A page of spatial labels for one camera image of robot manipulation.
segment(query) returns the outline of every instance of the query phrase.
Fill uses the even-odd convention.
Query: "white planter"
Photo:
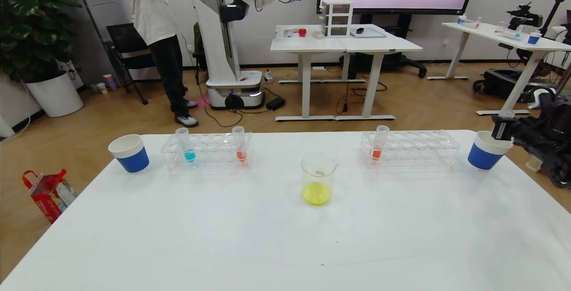
[[[69,115],[83,107],[83,102],[67,73],[47,81],[27,83],[26,87],[50,117]]]

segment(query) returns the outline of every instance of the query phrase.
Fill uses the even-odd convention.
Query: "green leaves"
[[[55,60],[77,62],[70,29],[73,18],[63,9],[80,7],[65,0],[0,0],[0,67],[24,82],[52,78]]]
[[[10,11],[16,15],[32,15],[39,9],[38,0],[6,0],[6,5]]]
[[[49,46],[55,44],[55,41],[58,39],[58,34],[34,30],[32,31],[32,37],[37,43]]]
[[[30,35],[32,27],[23,23],[10,26],[7,30],[8,35],[14,39],[26,39]]]
[[[47,48],[34,49],[34,55],[43,61],[51,61],[53,59],[51,51]]]
[[[12,40],[8,40],[8,41],[0,41],[0,50],[2,50],[2,52],[6,52],[6,51],[10,51],[12,49],[14,49],[16,46],[18,45],[18,42],[16,41],[12,41]]]

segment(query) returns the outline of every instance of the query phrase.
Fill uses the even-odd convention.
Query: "potted plant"
[[[10,79],[24,82],[51,117],[83,107],[68,73],[58,67],[58,61],[78,60],[70,41],[73,19],[62,10],[80,6],[61,0],[0,0],[0,66]]]

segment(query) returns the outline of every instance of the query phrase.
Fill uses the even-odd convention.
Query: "yellow liquid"
[[[329,201],[331,193],[324,183],[311,182],[303,188],[303,198],[311,205],[323,205]]]

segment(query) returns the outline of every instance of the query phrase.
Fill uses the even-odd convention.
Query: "blue liquid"
[[[184,152],[184,159],[188,162],[193,162],[196,159],[196,154],[193,150],[187,150]]]

